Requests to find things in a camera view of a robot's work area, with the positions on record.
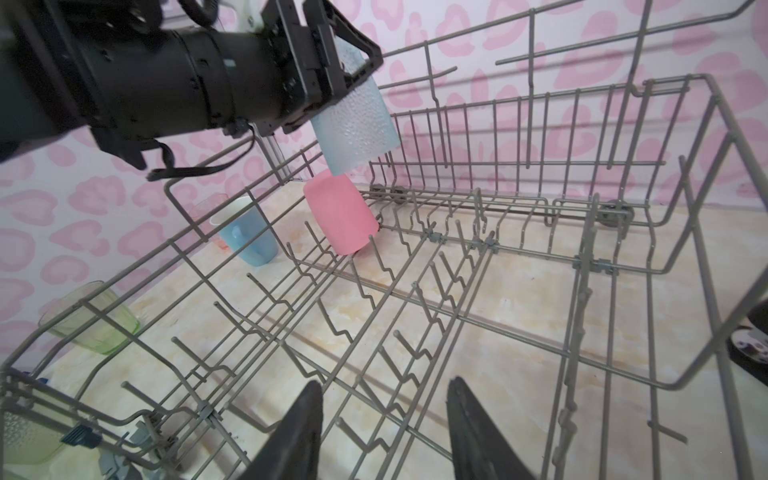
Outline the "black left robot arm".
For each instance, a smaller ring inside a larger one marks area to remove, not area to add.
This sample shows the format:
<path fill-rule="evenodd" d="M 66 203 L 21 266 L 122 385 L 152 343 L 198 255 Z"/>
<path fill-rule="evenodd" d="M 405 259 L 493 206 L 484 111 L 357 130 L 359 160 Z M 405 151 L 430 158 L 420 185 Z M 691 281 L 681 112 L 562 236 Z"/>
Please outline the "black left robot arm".
<path fill-rule="evenodd" d="M 165 138 L 219 129 L 238 138 L 292 132 L 382 65 L 380 47 L 328 1 L 184 1 L 168 29 L 159 1 L 5 1 L 1 5 L 1 158 L 88 127 L 103 152 L 149 181 L 207 176 L 180 167 Z"/>

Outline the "transparent pink cup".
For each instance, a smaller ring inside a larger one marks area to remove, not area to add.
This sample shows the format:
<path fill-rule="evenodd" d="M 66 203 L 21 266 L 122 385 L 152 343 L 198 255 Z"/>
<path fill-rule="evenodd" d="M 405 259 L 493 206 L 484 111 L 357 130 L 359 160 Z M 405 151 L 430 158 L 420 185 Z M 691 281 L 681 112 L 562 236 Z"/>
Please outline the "transparent pink cup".
<path fill-rule="evenodd" d="M 198 224 L 200 230 L 207 236 L 207 241 L 216 245 L 220 250 L 228 251 L 229 247 L 219 234 L 212 234 L 214 225 L 210 219 L 204 219 L 216 207 L 228 199 L 225 193 L 214 193 L 198 202 L 189 212 L 191 218 Z"/>

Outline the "pink plastic cup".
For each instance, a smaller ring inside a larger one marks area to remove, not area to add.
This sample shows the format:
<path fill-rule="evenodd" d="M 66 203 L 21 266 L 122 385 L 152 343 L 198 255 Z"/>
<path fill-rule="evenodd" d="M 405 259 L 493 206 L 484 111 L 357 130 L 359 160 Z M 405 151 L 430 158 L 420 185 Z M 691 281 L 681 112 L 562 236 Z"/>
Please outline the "pink plastic cup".
<path fill-rule="evenodd" d="M 377 234 L 377 220 L 346 174 L 334 176 L 324 170 L 305 183 L 303 193 L 335 253 L 351 255 Z"/>

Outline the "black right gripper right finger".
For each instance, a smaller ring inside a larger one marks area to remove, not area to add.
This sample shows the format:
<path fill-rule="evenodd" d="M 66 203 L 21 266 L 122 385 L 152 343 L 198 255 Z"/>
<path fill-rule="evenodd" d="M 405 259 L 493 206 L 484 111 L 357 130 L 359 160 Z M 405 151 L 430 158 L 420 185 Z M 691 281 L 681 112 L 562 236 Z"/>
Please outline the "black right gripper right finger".
<path fill-rule="evenodd" d="M 447 415 L 455 479 L 534 479 L 461 377 L 449 382 Z"/>

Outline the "blue handled white mug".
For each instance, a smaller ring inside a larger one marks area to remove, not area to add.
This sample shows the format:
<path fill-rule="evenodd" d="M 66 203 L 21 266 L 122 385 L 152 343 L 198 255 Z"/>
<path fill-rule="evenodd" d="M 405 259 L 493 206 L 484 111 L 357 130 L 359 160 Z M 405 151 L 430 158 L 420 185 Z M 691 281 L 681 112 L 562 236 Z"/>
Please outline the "blue handled white mug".
<path fill-rule="evenodd" d="M 213 227 L 222 226 L 219 236 L 245 263 L 260 267 L 278 253 L 278 242 L 268 222 L 248 196 L 240 197 L 210 218 Z"/>

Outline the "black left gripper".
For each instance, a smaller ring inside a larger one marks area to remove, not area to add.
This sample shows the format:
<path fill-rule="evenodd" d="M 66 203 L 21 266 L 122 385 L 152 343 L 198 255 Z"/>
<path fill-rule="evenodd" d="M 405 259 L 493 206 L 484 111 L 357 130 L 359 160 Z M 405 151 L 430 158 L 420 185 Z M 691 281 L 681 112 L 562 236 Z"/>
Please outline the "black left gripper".
<path fill-rule="evenodd" d="M 261 135 L 298 130 L 383 64 L 379 45 L 330 1 L 307 0 L 301 6 L 293 1 L 229 1 L 227 6 L 236 13 L 237 31 L 254 34 L 266 47 L 268 71 L 277 75 L 267 91 L 279 109 L 255 121 Z M 361 66 L 345 70 L 337 40 L 365 55 Z"/>

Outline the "teal textured plastic cup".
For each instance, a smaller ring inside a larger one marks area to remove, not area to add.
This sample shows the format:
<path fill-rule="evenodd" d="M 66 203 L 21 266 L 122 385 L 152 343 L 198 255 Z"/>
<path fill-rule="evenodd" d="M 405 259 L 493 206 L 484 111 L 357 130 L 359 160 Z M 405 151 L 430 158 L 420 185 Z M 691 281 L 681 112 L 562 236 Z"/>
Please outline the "teal textured plastic cup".
<path fill-rule="evenodd" d="M 400 146 L 394 121 L 373 78 L 312 118 L 311 125 L 333 176 Z"/>

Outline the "pale green cup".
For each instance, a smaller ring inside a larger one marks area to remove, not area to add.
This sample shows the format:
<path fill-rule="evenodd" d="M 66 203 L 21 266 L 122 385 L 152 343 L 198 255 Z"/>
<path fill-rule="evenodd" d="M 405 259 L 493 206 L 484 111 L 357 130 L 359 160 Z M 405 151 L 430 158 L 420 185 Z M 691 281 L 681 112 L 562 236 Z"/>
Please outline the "pale green cup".
<path fill-rule="evenodd" d="M 76 305 L 83 297 L 99 290 L 104 284 L 104 281 L 92 281 L 80 286 L 65 297 L 54 300 L 45 309 L 38 321 L 38 326 L 48 327 L 59 314 Z M 131 334 L 136 334 L 141 328 L 138 317 L 122 303 L 111 310 L 107 316 Z M 79 347 L 108 355 L 129 342 L 123 333 L 115 329 L 109 322 L 101 319 L 88 307 L 77 307 L 63 320 L 50 327 L 48 332 L 59 338 L 65 338 L 87 323 L 90 323 L 90 326 L 72 340 Z"/>

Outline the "light green textured cup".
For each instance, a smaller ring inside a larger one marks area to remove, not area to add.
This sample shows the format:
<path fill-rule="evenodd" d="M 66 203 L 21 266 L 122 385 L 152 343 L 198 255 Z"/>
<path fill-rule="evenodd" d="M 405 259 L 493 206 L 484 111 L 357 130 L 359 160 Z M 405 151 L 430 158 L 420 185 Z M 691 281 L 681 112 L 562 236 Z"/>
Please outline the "light green textured cup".
<path fill-rule="evenodd" d="M 74 420 L 62 401 L 39 390 L 31 397 L 21 396 L 15 405 L 22 411 L 36 413 L 46 421 L 64 425 L 69 431 Z M 3 459 L 11 465 L 38 465 L 53 458 L 64 446 L 63 433 L 47 423 L 38 423 L 3 407 Z"/>

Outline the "black stapler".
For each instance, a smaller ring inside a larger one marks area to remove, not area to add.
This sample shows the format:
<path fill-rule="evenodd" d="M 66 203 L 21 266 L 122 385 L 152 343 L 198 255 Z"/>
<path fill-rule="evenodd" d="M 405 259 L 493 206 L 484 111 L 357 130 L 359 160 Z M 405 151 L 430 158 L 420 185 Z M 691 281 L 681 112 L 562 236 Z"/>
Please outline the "black stapler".
<path fill-rule="evenodd" d="M 767 385 L 767 300 L 746 316 L 747 325 L 732 332 L 727 348 L 730 359 L 763 385 Z"/>

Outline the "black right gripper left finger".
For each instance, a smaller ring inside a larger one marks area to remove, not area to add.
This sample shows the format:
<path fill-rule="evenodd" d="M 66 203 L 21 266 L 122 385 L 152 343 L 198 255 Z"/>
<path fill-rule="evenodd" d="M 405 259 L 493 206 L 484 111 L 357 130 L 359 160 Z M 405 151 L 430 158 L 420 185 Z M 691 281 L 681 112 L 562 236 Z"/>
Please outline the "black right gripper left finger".
<path fill-rule="evenodd" d="M 317 479 L 322 425 L 322 387 L 312 380 L 239 479 Z"/>

